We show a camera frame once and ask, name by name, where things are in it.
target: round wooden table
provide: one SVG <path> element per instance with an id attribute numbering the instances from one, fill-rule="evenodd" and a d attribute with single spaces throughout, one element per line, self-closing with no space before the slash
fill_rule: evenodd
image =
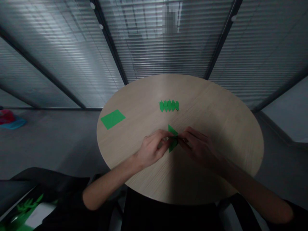
<path id="1" fill-rule="evenodd" d="M 179 101 L 179 111 L 159 109 L 162 100 Z M 100 118 L 119 110 L 126 118 L 109 130 Z M 138 151 L 142 140 L 171 125 L 209 134 L 217 151 L 254 176 L 263 159 L 263 136 L 254 115 L 223 87 L 193 76 L 155 75 L 134 81 L 111 97 L 97 124 L 100 152 L 112 169 Z M 198 205 L 236 193 L 224 179 L 193 162 L 177 145 L 126 185 L 157 201 Z"/>

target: metal window frame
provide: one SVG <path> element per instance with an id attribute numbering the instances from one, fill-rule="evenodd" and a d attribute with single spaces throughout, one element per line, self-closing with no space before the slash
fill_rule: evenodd
<path id="1" fill-rule="evenodd" d="M 101 111 L 103 108 L 70 108 L 70 107 L 5 107 L 6 109 L 58 110 L 58 111 Z"/>
<path id="2" fill-rule="evenodd" d="M 121 75 L 121 78 L 123 80 L 123 83 L 124 85 L 127 85 L 128 84 L 128 81 L 127 81 L 127 77 L 125 75 L 125 72 L 124 72 L 124 69 L 123 69 L 123 66 L 121 64 L 121 60 L 119 58 L 119 55 L 118 55 L 118 52 L 116 50 L 116 46 L 115 46 L 115 43 L 113 42 L 113 39 L 111 37 L 111 34 L 110 34 L 110 30 L 109 30 L 109 27 L 106 23 L 106 20 L 105 20 L 105 16 L 104 16 L 104 13 L 102 11 L 102 8 L 100 6 L 100 3 L 98 0 L 90 0 L 90 4 L 94 4 L 95 8 L 93 9 L 94 12 L 95 12 L 95 15 L 96 15 L 96 18 L 98 20 L 98 23 L 100 24 L 100 26 L 103 26 L 103 28 L 101 29 L 104 36 L 105 36 L 105 39 L 106 39 L 106 42 L 109 46 L 109 49 L 110 49 L 110 52 L 113 56 L 113 59 L 115 61 L 115 64 L 118 68 L 118 71 Z"/>
<path id="3" fill-rule="evenodd" d="M 296 84 L 298 84 L 301 80 L 303 80 L 307 76 L 308 76 L 308 66 L 305 67 L 300 73 L 295 75 L 292 79 L 290 79 L 286 84 L 281 86 L 277 91 L 275 91 L 273 94 L 267 97 L 258 106 L 252 109 L 252 112 L 257 113 L 261 111 L 263 108 L 271 104 L 273 101 L 282 96 L 284 93 L 286 93 L 288 90 L 290 90 L 292 87 L 294 87 Z"/>
<path id="4" fill-rule="evenodd" d="M 30 56 L 2 27 L 0 27 L 0 37 L 6 41 L 15 51 L 17 51 L 24 59 L 26 59 L 32 66 L 34 66 L 39 72 L 41 72 L 47 79 L 49 79 L 58 89 L 60 89 L 66 96 L 68 96 L 73 102 L 75 102 L 80 108 L 86 109 L 85 105 L 77 99 L 57 78 L 55 78 L 51 73 L 49 73 L 40 63 Z M 38 105 L 31 103 L 30 106 L 34 108 L 41 108 Z"/>
<path id="5" fill-rule="evenodd" d="M 39 106 L 36 105 L 35 103 L 33 103 L 33 102 L 27 100 L 26 98 L 20 96 L 19 94 L 17 94 L 17 93 L 14 92 L 14 91 L 7 89 L 5 86 L 3 86 L 3 85 L 1 85 L 1 84 L 0 84 L 0 89 L 3 90 L 3 91 L 5 91 L 6 93 L 10 94 L 11 96 L 15 97 L 16 99 L 19 99 L 20 101 L 22 101 L 22 102 L 28 104 L 28 105 L 31 106 L 33 109 L 38 109 L 38 108 L 39 108 Z"/>
<path id="6" fill-rule="evenodd" d="M 215 51 L 214 51 L 214 53 L 212 55 L 212 59 L 211 59 L 212 61 L 209 64 L 208 68 L 206 69 L 206 73 L 204 75 L 204 79 L 206 79 L 206 80 L 209 80 L 209 78 L 210 78 L 210 75 L 211 75 L 211 73 L 212 73 L 212 71 L 214 69 L 214 66 L 215 66 L 216 61 L 218 59 L 218 56 L 219 56 L 219 54 L 221 52 L 221 49 L 222 49 L 222 47 L 223 47 L 223 45 L 224 45 L 224 43 L 225 43 L 225 41 L 227 39 L 227 36 L 229 34 L 230 29 L 232 27 L 232 24 L 233 24 L 232 18 L 237 15 L 238 10 L 240 9 L 242 2 L 243 2 L 243 0 L 234 0 L 234 2 L 232 4 L 232 7 L 231 7 L 231 10 L 230 10 L 227 22 L 225 24 L 225 27 L 223 29 L 223 32 L 222 32 L 219 40 L 218 40 L 218 43 L 217 43 L 216 48 L 215 48 Z"/>

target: green paper craft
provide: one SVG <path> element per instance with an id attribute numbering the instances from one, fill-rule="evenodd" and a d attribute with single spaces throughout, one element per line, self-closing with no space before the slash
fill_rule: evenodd
<path id="1" fill-rule="evenodd" d="M 176 130 L 174 130 L 173 127 L 171 127 L 170 125 L 168 125 L 168 131 L 171 132 L 172 134 L 174 134 L 175 136 L 178 135 Z M 174 139 L 174 141 L 171 143 L 171 145 L 169 147 L 169 152 L 172 152 L 172 150 L 177 146 L 178 142 L 177 142 L 177 138 L 174 137 L 174 136 L 171 136 L 170 139 Z"/>
<path id="2" fill-rule="evenodd" d="M 168 110 L 169 111 L 174 111 L 174 109 L 176 109 L 177 111 L 179 110 L 179 101 L 177 102 L 174 102 L 174 100 L 168 100 L 168 101 L 160 101 L 159 102 L 159 108 L 161 110 L 161 112 L 163 112 L 164 110 L 167 112 Z"/>
<path id="3" fill-rule="evenodd" d="M 179 101 L 176 101 L 176 103 L 175 103 L 175 109 L 178 111 L 179 110 Z"/>
<path id="4" fill-rule="evenodd" d="M 172 111 L 174 111 L 174 109 L 175 109 L 175 102 L 174 102 L 174 100 L 172 100 L 171 109 L 172 109 Z"/>
<path id="5" fill-rule="evenodd" d="M 124 119 L 125 119 L 125 116 L 119 110 L 115 110 L 111 112 L 110 114 L 105 115 L 100 120 L 103 122 L 107 130 L 109 130 L 114 125 L 116 125 L 117 123 L 121 122 Z"/>
<path id="6" fill-rule="evenodd" d="M 169 153 L 172 152 L 172 150 L 173 150 L 176 146 L 177 146 L 177 140 L 174 140 L 174 141 L 171 143 L 170 147 L 169 147 Z"/>
<path id="7" fill-rule="evenodd" d="M 167 102 L 167 105 L 168 105 L 168 110 L 170 111 L 171 110 L 171 101 L 170 100 Z"/>
<path id="8" fill-rule="evenodd" d="M 159 108 L 160 108 L 161 112 L 164 111 L 164 103 L 163 103 L 163 101 L 159 102 Z"/>
<path id="9" fill-rule="evenodd" d="M 167 112 L 167 110 L 168 110 L 168 103 L 167 103 L 167 101 L 164 101 L 164 109 L 165 109 L 166 112 Z"/>
<path id="10" fill-rule="evenodd" d="M 178 135 L 178 133 L 176 132 L 176 130 L 174 130 L 173 127 L 171 127 L 170 125 L 168 125 L 168 131 L 171 132 L 172 134 L 174 134 L 175 136 Z"/>

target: blue object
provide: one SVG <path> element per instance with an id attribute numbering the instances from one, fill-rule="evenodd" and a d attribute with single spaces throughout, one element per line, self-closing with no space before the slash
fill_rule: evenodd
<path id="1" fill-rule="evenodd" d="M 27 121 L 14 115 L 15 121 L 8 123 L 8 124 L 1 124 L 0 127 L 6 128 L 6 129 L 16 129 L 19 127 L 22 127 Z"/>

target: hand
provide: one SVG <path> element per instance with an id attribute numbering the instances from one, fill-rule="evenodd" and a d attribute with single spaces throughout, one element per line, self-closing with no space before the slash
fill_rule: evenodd
<path id="1" fill-rule="evenodd" d="M 194 161 L 212 170 L 219 167 L 223 157 L 215 151 L 209 136 L 187 127 L 178 137 L 180 146 Z"/>
<path id="2" fill-rule="evenodd" d="M 142 169 L 151 166 L 163 157 L 173 141 L 172 139 L 168 139 L 167 141 L 163 140 L 168 136 L 174 135 L 171 132 L 159 129 L 143 139 L 141 148 L 135 154 L 137 162 L 140 164 Z"/>

